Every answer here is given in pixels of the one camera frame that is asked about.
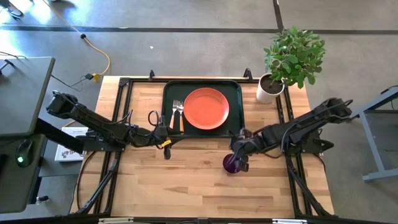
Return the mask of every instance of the desk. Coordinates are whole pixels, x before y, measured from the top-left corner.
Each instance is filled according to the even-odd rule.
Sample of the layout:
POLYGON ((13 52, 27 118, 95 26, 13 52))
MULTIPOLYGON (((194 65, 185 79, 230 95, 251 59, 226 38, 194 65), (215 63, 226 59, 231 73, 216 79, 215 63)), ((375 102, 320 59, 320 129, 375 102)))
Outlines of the desk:
MULTIPOLYGON (((108 119, 112 118, 119 79, 104 77, 99 93, 96 112, 108 119)), ((130 109, 134 110, 132 123, 153 128, 147 115, 150 110, 161 111, 164 85, 134 84, 130 102, 130 109)), ((246 128, 254 131, 279 123, 276 103, 257 102, 257 84, 241 84, 241 87, 246 128)), ((292 86, 289 91, 294 116, 308 112, 310 107, 305 89, 292 86)), ((122 96, 121 110, 125 96, 122 96)), ((254 155, 249 158, 249 172, 229 175, 222 165, 228 153, 231 153, 228 139, 183 140, 173 146, 170 160, 164 160, 163 150, 155 147, 135 149, 128 146, 119 166, 112 217, 294 217, 285 158, 254 155)), ((81 177, 81 203, 88 200, 98 185, 103 157, 104 153, 98 152, 86 166, 81 177)), ((309 189, 324 208, 333 213, 321 162, 314 155, 305 154, 303 163, 309 189)), ((302 194, 298 192, 300 208, 304 211, 302 194)), ((102 208, 108 198, 108 189, 103 197, 102 208)), ((76 210, 74 200, 71 212, 76 210)))

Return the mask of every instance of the white flower pot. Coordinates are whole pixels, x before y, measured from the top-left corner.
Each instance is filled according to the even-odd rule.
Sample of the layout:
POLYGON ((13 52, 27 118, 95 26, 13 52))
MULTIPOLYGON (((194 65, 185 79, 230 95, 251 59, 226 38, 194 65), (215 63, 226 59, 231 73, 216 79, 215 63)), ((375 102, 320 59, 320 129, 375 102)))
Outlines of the white flower pot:
POLYGON ((270 75, 271 75, 270 73, 263 74, 262 77, 259 80, 259 85, 257 87, 257 94, 256 94, 257 100, 260 101, 260 102, 263 102, 263 103, 271 102, 277 96, 279 96, 279 94, 281 94, 284 91, 284 89, 285 89, 285 85, 282 85, 282 90, 279 93, 276 93, 276 94, 267 93, 265 90, 263 90, 262 87, 261 87, 261 84, 260 84, 261 80, 264 77, 268 77, 270 75))

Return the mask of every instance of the green plant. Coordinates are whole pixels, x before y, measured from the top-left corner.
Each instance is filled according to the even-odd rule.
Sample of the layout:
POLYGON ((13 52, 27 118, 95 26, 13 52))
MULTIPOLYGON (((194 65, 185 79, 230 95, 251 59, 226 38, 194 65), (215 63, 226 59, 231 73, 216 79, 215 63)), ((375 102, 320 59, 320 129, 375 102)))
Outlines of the green plant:
POLYGON ((318 34, 296 27, 277 33, 269 49, 264 48, 266 71, 271 70, 274 80, 282 80, 289 86, 297 83, 304 86, 305 77, 309 84, 315 83, 314 72, 322 71, 322 57, 325 54, 324 40, 318 34))

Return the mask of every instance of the computer mouse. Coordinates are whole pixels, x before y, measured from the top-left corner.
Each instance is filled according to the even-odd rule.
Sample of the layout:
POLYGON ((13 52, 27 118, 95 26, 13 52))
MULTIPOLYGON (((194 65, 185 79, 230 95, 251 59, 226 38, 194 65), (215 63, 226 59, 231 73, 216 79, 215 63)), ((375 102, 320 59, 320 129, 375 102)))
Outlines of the computer mouse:
POLYGON ((33 161, 33 141, 23 140, 15 151, 15 160, 19 167, 27 167, 33 161))

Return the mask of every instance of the orange plate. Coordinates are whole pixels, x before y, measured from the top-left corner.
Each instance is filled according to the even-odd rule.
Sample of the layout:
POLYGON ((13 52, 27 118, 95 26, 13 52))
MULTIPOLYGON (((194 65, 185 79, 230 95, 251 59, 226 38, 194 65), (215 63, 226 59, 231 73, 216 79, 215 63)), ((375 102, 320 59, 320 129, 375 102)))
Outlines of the orange plate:
POLYGON ((213 88, 199 88, 184 102, 184 115, 197 128, 210 130, 222 125, 229 114, 225 96, 213 88))

